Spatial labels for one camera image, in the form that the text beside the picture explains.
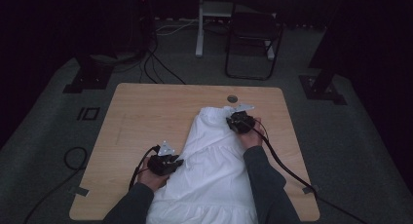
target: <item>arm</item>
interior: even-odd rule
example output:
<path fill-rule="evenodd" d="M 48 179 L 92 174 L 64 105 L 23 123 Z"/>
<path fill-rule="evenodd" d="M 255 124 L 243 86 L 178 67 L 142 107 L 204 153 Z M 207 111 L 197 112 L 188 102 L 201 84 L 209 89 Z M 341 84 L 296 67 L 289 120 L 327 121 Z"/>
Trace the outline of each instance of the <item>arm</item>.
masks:
<path fill-rule="evenodd" d="M 257 118 L 254 128 L 263 133 Z M 301 223 L 288 195 L 285 178 L 268 162 L 262 138 L 255 131 L 239 135 L 259 223 Z"/>
<path fill-rule="evenodd" d="M 145 223 L 154 192 L 143 183 L 135 183 L 130 191 L 106 214 L 103 223 Z"/>
<path fill-rule="evenodd" d="M 128 193 L 106 214 L 103 223 L 144 224 L 154 192 L 166 184 L 169 175 L 158 176 L 147 169 L 149 158 L 143 163 L 137 182 Z"/>

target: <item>person's left hand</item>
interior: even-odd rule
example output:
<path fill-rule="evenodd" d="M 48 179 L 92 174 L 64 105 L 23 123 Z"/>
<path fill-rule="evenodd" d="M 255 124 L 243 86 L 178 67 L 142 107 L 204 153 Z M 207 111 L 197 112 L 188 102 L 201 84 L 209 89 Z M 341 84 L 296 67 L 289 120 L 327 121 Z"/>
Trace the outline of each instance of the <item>person's left hand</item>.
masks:
<path fill-rule="evenodd" d="M 155 173 L 153 173 L 149 168 L 148 168 L 148 161 L 149 158 L 145 158 L 143 161 L 143 167 L 140 170 L 141 172 L 137 176 L 137 182 L 143 183 L 146 186 L 148 186 L 152 191 L 156 192 L 159 188 L 165 186 L 167 184 L 167 180 L 170 176 L 170 174 L 164 175 L 164 176 L 159 176 Z"/>

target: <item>cable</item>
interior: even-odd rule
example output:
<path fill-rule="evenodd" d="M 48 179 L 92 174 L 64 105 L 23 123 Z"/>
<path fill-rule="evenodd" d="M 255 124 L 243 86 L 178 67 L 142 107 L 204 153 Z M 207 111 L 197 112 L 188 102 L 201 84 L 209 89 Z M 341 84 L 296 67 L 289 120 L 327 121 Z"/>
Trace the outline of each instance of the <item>cable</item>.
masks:
<path fill-rule="evenodd" d="M 178 79 L 183 85 L 186 85 L 186 83 L 179 78 L 175 73 L 173 73 L 171 70 L 169 70 L 159 59 L 157 56 L 155 56 L 155 54 L 152 54 L 153 57 L 166 69 L 166 71 L 168 71 L 171 75 L 173 75 L 176 79 Z"/>
<path fill-rule="evenodd" d="M 151 56 L 151 61 L 152 61 L 152 70 L 154 71 L 156 77 L 158 78 L 158 80 L 161 81 L 162 84 L 164 84 L 165 82 L 161 79 L 161 77 L 158 75 L 158 72 L 155 69 L 155 62 L 154 62 L 154 55 Z"/>
<path fill-rule="evenodd" d="M 307 188 L 309 188 L 310 190 L 312 190 L 314 197 L 316 198 L 317 201 L 321 201 L 326 203 L 327 205 L 330 205 L 334 208 L 336 208 L 337 210 L 351 216 L 353 219 L 357 220 L 360 223 L 363 224 L 367 224 L 366 221 L 362 220 L 361 218 L 349 213 L 348 211 L 344 210 L 343 208 L 339 207 L 338 205 L 335 205 L 329 201 L 327 201 L 326 199 L 322 198 L 319 196 L 318 192 L 316 191 L 316 189 L 310 185 L 309 183 L 307 183 L 306 181 L 304 181 L 302 178 L 300 178 L 299 176 L 297 176 L 295 173 L 293 173 L 288 167 L 286 167 L 282 161 L 280 160 L 279 156 L 277 156 L 276 152 L 273 149 L 273 146 L 271 145 L 270 141 L 268 140 L 267 137 L 265 137 L 261 132 L 259 132 L 258 130 L 256 130 L 254 127 L 250 126 L 249 124 L 247 124 L 246 122 L 242 121 L 242 123 L 246 126 L 248 126 L 249 128 L 251 128 L 253 131 L 255 131 L 256 133 L 258 133 L 258 135 L 261 136 L 262 140 L 265 142 L 265 144 L 267 145 L 268 149 L 270 149 L 271 155 L 273 156 L 273 158 L 276 160 L 277 164 L 280 165 L 280 167 L 282 169 L 284 169 L 289 175 L 291 175 L 293 178 L 295 178 L 296 180 L 298 180 L 299 182 L 301 182 L 303 185 L 305 185 Z"/>
<path fill-rule="evenodd" d="M 156 152 L 156 148 L 159 147 L 157 146 L 153 146 L 152 148 L 150 148 L 148 151 L 146 151 L 145 155 L 143 155 L 142 159 L 140 160 L 139 164 L 137 165 L 137 167 L 134 169 L 133 175 L 131 176 L 131 182 L 130 182 L 130 186 L 129 186 L 129 190 L 133 187 L 134 181 L 136 180 L 136 177 L 139 173 L 145 171 L 146 169 L 140 170 L 140 167 L 143 164 L 143 161 L 145 160 L 146 156 L 148 156 L 148 154 L 153 150 L 154 152 Z"/>
<path fill-rule="evenodd" d="M 122 64 L 133 64 L 137 61 L 142 61 L 145 56 L 145 51 L 136 52 L 133 56 L 129 56 L 122 59 L 112 59 L 112 60 L 99 60 L 98 58 L 92 57 L 94 62 L 98 65 L 109 65 L 109 66 L 117 66 Z"/>
<path fill-rule="evenodd" d="M 146 58 L 145 63 L 143 64 L 143 71 L 145 72 L 146 76 L 155 84 L 158 84 L 158 82 L 156 82 L 156 80 L 154 80 L 148 73 L 148 70 L 146 68 L 146 64 L 148 63 L 149 59 L 152 57 L 152 53 L 149 54 L 149 56 Z"/>
<path fill-rule="evenodd" d="M 264 129 L 265 136 L 266 136 L 267 140 L 270 141 L 270 136 L 268 136 L 267 130 L 265 129 L 264 125 L 262 125 L 261 122 L 257 121 L 256 119 L 254 119 L 254 121 L 257 122 L 262 127 L 262 129 Z"/>
<path fill-rule="evenodd" d="M 80 149 L 83 151 L 84 153 L 84 158 L 82 160 L 82 163 L 78 166 L 78 167 L 73 167 L 70 164 L 67 163 L 67 156 L 69 155 L 70 152 L 72 152 L 73 150 L 77 150 Z M 40 204 L 45 201 L 53 192 L 55 192 L 57 189 L 59 189 L 61 186 L 63 186 L 66 182 L 68 182 L 72 177 L 74 177 L 80 170 L 83 170 L 86 168 L 86 160 L 88 158 L 88 152 L 86 151 L 85 148 L 82 147 L 74 147 L 69 149 L 65 154 L 64 154 L 64 163 L 66 164 L 66 166 L 72 170 L 75 170 L 72 174 L 70 174 L 66 179 L 64 179 L 62 182 L 60 182 L 54 189 L 52 189 L 50 192 L 48 192 L 45 196 L 43 196 L 42 199 L 40 199 L 40 201 L 34 206 L 33 209 L 30 210 L 30 212 L 26 215 L 26 217 L 24 218 L 24 224 L 28 222 L 28 220 L 30 219 L 30 217 L 33 215 L 34 211 L 40 206 Z"/>
<path fill-rule="evenodd" d="M 218 25 L 218 26 L 220 26 L 220 27 L 223 27 L 223 28 L 225 29 L 225 32 L 219 32 L 219 31 L 216 31 L 216 30 L 211 30 L 211 29 L 208 28 L 209 25 L 207 25 L 207 24 L 209 24 L 209 25 L 211 25 L 211 26 Z M 220 21 L 218 21 L 218 20 L 214 20 L 213 23 L 210 23 L 210 22 L 209 22 L 209 23 L 205 23 L 205 24 L 204 24 L 204 27 L 203 27 L 203 30 L 204 30 L 205 32 L 211 32 L 211 33 L 213 33 L 213 34 L 215 34 L 215 35 L 227 36 L 227 35 L 228 35 L 228 31 L 229 31 L 229 26 L 227 26 L 226 24 L 224 24 L 224 23 L 222 23 L 222 22 L 220 22 Z"/>
<path fill-rule="evenodd" d="M 169 36 L 169 35 L 172 35 L 172 34 L 174 34 L 175 32 L 177 32 L 177 31 L 179 31 L 179 30 L 181 30 L 181 29 L 183 29 L 183 28 L 185 28 L 185 27 L 187 27 L 187 26 L 190 26 L 194 21 L 196 21 L 197 19 L 192 19 L 190 22 L 188 22 L 187 24 L 184 24 L 184 25 L 165 25 L 165 26 L 162 26 L 162 27 L 160 27 L 160 28 L 158 28 L 156 31 L 160 31 L 161 29 L 164 29 L 164 28 L 167 28 L 167 27 L 177 27 L 178 26 L 178 28 L 177 29 L 175 29 L 174 31 L 172 31 L 172 32 L 170 32 L 170 33 L 165 33 L 165 34 L 159 34 L 159 33 L 157 33 L 157 35 L 158 36 Z"/>
<path fill-rule="evenodd" d="M 130 67 L 127 67 L 127 68 L 124 68 L 124 69 L 116 69 L 116 70 L 113 70 L 113 72 L 112 73 L 123 73 L 123 72 L 127 72 L 127 71 L 129 71 L 129 70 L 132 70 L 132 69 L 134 69 L 135 67 L 137 67 L 138 65 L 140 65 L 140 61 L 138 62 L 138 63 L 136 63 L 136 64 L 133 64 L 133 65 L 131 65 Z"/>

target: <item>dark background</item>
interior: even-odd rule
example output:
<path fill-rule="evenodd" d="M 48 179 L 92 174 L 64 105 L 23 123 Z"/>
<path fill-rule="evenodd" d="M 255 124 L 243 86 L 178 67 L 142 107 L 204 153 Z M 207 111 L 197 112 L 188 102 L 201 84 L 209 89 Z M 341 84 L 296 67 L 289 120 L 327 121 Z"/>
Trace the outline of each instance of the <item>dark background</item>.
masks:
<path fill-rule="evenodd" d="M 296 0 L 298 26 L 327 27 L 310 67 L 349 78 L 412 191 L 413 0 Z M 3 146 L 55 71 L 75 53 L 145 48 L 141 0 L 0 0 Z M 198 0 L 156 0 L 161 19 L 198 14 Z"/>

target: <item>gray carpet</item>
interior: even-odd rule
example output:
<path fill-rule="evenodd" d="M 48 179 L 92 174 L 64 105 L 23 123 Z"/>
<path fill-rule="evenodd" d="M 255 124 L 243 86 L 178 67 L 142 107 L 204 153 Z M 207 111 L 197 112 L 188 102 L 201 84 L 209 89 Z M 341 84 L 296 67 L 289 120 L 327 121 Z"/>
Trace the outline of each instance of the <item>gray carpet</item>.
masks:
<path fill-rule="evenodd" d="M 206 26 L 210 30 L 223 30 Z M 287 30 L 282 40 L 277 69 L 268 81 L 230 79 L 224 75 L 225 37 L 206 32 L 204 57 L 195 57 L 197 31 L 185 29 L 159 36 L 157 57 L 187 84 L 278 87 L 283 90 L 308 174 L 325 199 L 368 223 L 413 223 L 413 199 L 387 153 L 352 84 L 336 76 L 334 85 L 348 105 L 308 100 L 299 75 L 317 75 L 308 69 L 322 32 L 313 29 Z M 245 66 L 254 66 L 253 61 Z M 150 63 L 148 72 L 155 77 Z M 156 69 L 168 84 L 179 84 L 162 66 Z M 120 83 L 151 83 L 141 76 L 139 65 L 116 67 L 106 90 L 62 93 L 79 66 L 72 59 L 55 74 L 35 106 L 0 151 L 0 222 L 22 223 L 27 213 L 59 182 L 73 173 L 63 157 L 75 146 L 93 151 L 111 97 Z M 79 121 L 83 107 L 99 107 L 95 121 Z M 79 164 L 82 154 L 70 154 Z M 74 195 L 83 173 L 75 175 L 47 198 L 29 223 L 83 223 L 69 218 Z M 319 203 L 315 223 L 357 223 L 339 211 Z"/>

